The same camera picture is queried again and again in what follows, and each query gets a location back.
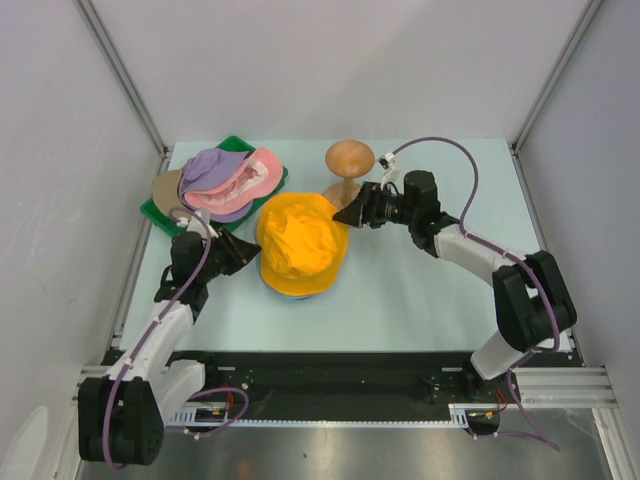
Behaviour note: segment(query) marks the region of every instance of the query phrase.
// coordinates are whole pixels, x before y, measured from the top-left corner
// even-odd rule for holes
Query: white enclosure panel
[[[159,159],[73,2],[11,2],[0,44],[0,464],[43,405],[39,479],[103,353]]]
[[[586,0],[94,0],[164,140],[513,138]]]
[[[640,446],[640,3],[609,2],[524,147],[542,227]]]

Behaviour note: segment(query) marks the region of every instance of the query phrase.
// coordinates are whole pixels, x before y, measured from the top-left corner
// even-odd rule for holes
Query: yellow hat
[[[264,204],[256,237],[262,279],[292,296],[324,292],[336,280],[349,247],[347,226],[318,193],[282,193]]]

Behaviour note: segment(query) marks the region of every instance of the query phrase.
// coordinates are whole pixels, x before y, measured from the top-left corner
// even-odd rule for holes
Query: metal frame
[[[140,122],[142,123],[142,126],[149,136],[149,139],[153,143],[153,146],[156,148],[160,155],[164,155],[167,152],[167,147],[162,141],[160,132],[158,131],[153,118],[151,118],[147,107],[142,101],[140,92],[138,92],[135,83],[133,83],[131,75],[129,75],[124,62],[122,61],[122,58],[118,53],[118,49],[111,40],[111,36],[109,35],[109,32],[107,32],[107,29],[105,28],[100,15],[98,15],[93,2],[91,0],[73,1],[78,7],[80,15],[87,24],[89,31],[93,35],[98,48],[102,51],[106,62],[111,68],[111,71],[116,76],[116,80],[122,87],[125,97],[127,97],[127,100],[133,107],[134,112],[140,119]]]
[[[582,15],[580,16],[578,23],[571,32],[571,35],[569,35],[567,43],[562,49],[555,65],[551,69],[549,77],[547,77],[538,98],[536,98],[531,110],[529,110],[529,113],[513,142],[513,149],[516,152],[519,152],[522,149],[527,138],[529,138],[531,130],[538,122],[540,115],[549,103],[549,100],[558,87],[560,81],[564,78],[564,75],[569,69],[576,52],[582,45],[587,32],[590,30],[591,25],[593,25],[594,20],[605,3],[606,0],[590,0],[589,4],[582,11]]]
[[[593,417],[613,479],[639,478],[640,466],[635,454],[629,449],[631,441],[627,436],[620,410],[594,409]]]

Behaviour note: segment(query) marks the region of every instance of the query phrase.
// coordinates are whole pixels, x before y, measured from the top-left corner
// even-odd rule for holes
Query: purple cable
[[[209,432],[192,433],[192,435],[194,437],[196,435],[198,436],[197,438],[211,437],[211,436],[215,435],[216,433],[220,433],[220,432],[225,431],[233,423],[237,422],[240,418],[242,418],[242,416],[247,412],[247,409],[249,408],[249,395],[247,395],[247,392],[245,392],[244,390],[240,390],[239,388],[221,387],[221,388],[212,388],[211,390],[204,390],[202,392],[198,392],[198,393],[196,393],[195,395],[193,395],[189,399],[191,401],[191,400],[196,400],[196,399],[198,399],[200,397],[208,397],[209,395],[213,395],[215,393],[229,393],[229,392],[231,392],[231,393],[239,393],[244,398],[244,404],[242,405],[242,409],[240,410],[240,413],[238,413],[238,415],[233,417],[231,420],[227,420],[226,423],[223,423],[219,427],[216,427],[215,429],[213,429],[213,430],[211,430]],[[170,429],[167,429],[167,431],[176,432],[176,433],[183,433],[184,429],[182,429],[182,428],[170,428]]]
[[[445,137],[421,137],[421,138],[416,138],[415,140],[411,140],[411,141],[409,141],[409,142],[407,142],[407,143],[405,143],[403,145],[400,145],[398,148],[393,150],[392,153],[393,153],[393,155],[397,155],[402,150],[404,150],[407,147],[410,147],[411,145],[414,145],[414,144],[420,143],[420,142],[428,142],[428,141],[442,142],[442,143],[447,143],[449,145],[453,145],[454,147],[457,147],[458,149],[460,149],[465,154],[465,156],[469,159],[469,162],[471,163],[471,167],[473,168],[473,188],[471,189],[471,195],[469,195],[469,200],[467,200],[467,203],[465,204],[464,208],[462,209],[462,214],[460,215],[460,231],[462,232],[462,234],[465,237],[470,238],[474,242],[479,243],[480,245],[483,245],[483,246],[489,248],[490,250],[493,250],[494,252],[499,253],[500,255],[504,255],[506,258],[508,258],[512,262],[516,263],[520,268],[522,268],[522,270],[531,279],[531,282],[533,283],[533,285],[535,286],[536,290],[538,291],[538,294],[540,295],[540,298],[541,298],[542,303],[544,305],[545,311],[547,312],[547,315],[549,317],[549,323],[551,324],[551,330],[553,332],[553,347],[551,347],[551,348],[543,348],[543,347],[532,348],[522,358],[520,358],[520,360],[518,360],[513,365],[511,365],[508,368],[507,372],[506,372],[506,382],[507,382],[507,387],[509,389],[509,393],[511,394],[511,397],[513,398],[514,402],[516,403],[516,405],[518,407],[518,410],[520,410],[520,413],[522,414],[522,416],[529,423],[529,425],[531,425],[531,428],[533,428],[536,431],[537,435],[534,435],[533,433],[528,433],[528,432],[510,432],[510,431],[509,432],[497,433],[496,435],[476,435],[476,434],[473,433],[473,431],[471,429],[469,429],[469,432],[474,435],[474,438],[497,438],[497,437],[500,437],[500,436],[502,436],[502,437],[533,438],[535,440],[539,440],[541,442],[546,443],[551,448],[553,448],[555,451],[559,452],[560,451],[560,447],[556,443],[554,443],[547,435],[545,435],[544,432],[542,432],[540,430],[540,428],[535,423],[535,421],[533,420],[533,418],[531,417],[529,412],[527,412],[525,410],[524,406],[522,405],[522,400],[520,399],[519,395],[515,391],[514,382],[513,382],[513,369],[514,368],[518,368],[519,366],[521,366],[524,363],[526,363],[537,352],[540,352],[540,351],[556,352],[556,351],[558,351],[558,348],[560,348],[560,329],[558,328],[558,321],[556,319],[555,313],[553,312],[553,307],[551,306],[551,302],[549,301],[549,297],[547,296],[547,292],[545,292],[544,288],[542,287],[542,283],[540,282],[540,280],[538,279],[538,277],[536,276],[534,271],[531,270],[531,268],[524,261],[522,261],[520,258],[518,258],[515,255],[513,255],[512,253],[506,251],[502,247],[496,245],[495,243],[492,243],[489,240],[485,240],[484,238],[479,237],[479,236],[477,236],[477,235],[475,235],[472,232],[469,232],[467,230],[467,228],[465,226],[465,219],[466,219],[467,213],[469,212],[469,208],[471,207],[471,204],[473,203],[473,200],[475,199],[476,193],[478,192],[478,183],[479,183],[479,177],[480,177],[479,174],[478,174],[478,164],[476,163],[475,159],[473,158],[473,155],[471,155],[469,150],[467,150],[460,143],[456,142],[455,140],[451,140],[449,138],[445,138]]]
[[[195,278],[200,273],[200,270],[202,270],[202,267],[204,266],[205,262],[207,261],[207,257],[209,256],[209,250],[211,249],[211,233],[209,232],[209,226],[205,223],[205,221],[202,220],[202,218],[200,218],[194,212],[182,207],[175,207],[169,210],[169,216],[173,220],[177,220],[176,217],[174,216],[174,213],[176,212],[186,213],[190,217],[195,218],[198,222],[200,222],[200,225],[204,227],[206,242],[204,245],[204,252],[202,252],[202,257],[200,258],[200,262],[198,263],[196,268],[193,269],[193,273],[187,279],[184,285],[180,287],[180,289],[171,298],[171,300],[169,300],[169,303],[167,303],[167,305],[162,309],[162,311],[158,315],[159,320],[162,320],[164,318],[164,316],[169,312],[169,310],[171,310],[173,305],[180,299],[180,297],[185,292],[185,290],[189,288],[191,283],[193,283]],[[158,325],[157,322],[151,323],[151,325],[149,325],[147,330],[144,332],[144,334],[140,338],[140,341],[136,344],[135,347],[133,347],[131,355],[129,355],[129,359],[131,360],[131,362],[133,362],[136,359],[136,357],[138,356],[138,353],[140,353],[140,350],[142,350],[142,347],[147,342],[147,340],[149,339],[149,337],[151,336],[151,334],[153,333],[157,325]],[[111,458],[111,447],[109,445],[109,439],[110,439],[111,415],[113,413],[113,405],[115,404],[116,396],[118,394],[118,389],[120,388],[122,379],[124,378],[127,372],[127,368],[128,367],[126,364],[123,365],[122,368],[120,369],[120,373],[118,373],[118,376],[116,377],[115,382],[113,382],[113,386],[111,387],[111,391],[109,392],[109,398],[107,399],[107,407],[104,412],[104,420],[102,422],[102,452],[104,453],[104,461],[113,470],[121,470],[125,467],[124,465],[116,465],[115,463],[113,463],[113,459]]]

